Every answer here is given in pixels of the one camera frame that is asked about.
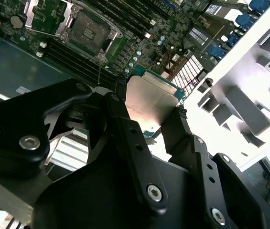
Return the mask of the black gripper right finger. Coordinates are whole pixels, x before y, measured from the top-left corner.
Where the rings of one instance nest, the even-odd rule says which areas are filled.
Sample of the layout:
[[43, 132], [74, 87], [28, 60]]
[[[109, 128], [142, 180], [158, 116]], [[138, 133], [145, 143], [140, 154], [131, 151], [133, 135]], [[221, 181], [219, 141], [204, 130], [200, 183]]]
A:
[[161, 125], [170, 162], [195, 180], [198, 216], [205, 229], [267, 229], [268, 206], [230, 158], [209, 156], [206, 143], [192, 134], [186, 110], [175, 107]]

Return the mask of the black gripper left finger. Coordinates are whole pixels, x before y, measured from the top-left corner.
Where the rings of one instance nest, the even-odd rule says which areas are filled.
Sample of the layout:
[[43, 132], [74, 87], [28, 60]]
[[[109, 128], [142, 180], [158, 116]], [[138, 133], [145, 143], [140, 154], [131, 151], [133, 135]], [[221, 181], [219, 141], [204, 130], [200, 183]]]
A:
[[79, 80], [69, 79], [0, 102], [0, 175], [37, 175], [50, 142], [83, 128], [88, 131], [87, 165], [117, 158], [127, 166], [141, 205], [147, 211], [166, 211], [168, 195], [125, 101], [125, 85], [100, 95]]

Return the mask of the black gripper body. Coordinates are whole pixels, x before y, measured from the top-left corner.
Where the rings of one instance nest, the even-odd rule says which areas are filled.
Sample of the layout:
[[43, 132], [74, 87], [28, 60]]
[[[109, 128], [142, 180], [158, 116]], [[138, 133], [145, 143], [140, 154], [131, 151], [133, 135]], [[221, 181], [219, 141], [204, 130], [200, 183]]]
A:
[[158, 158], [169, 205], [156, 216], [137, 200], [127, 166], [101, 159], [55, 181], [33, 210], [35, 229], [204, 229], [194, 180], [187, 170]]

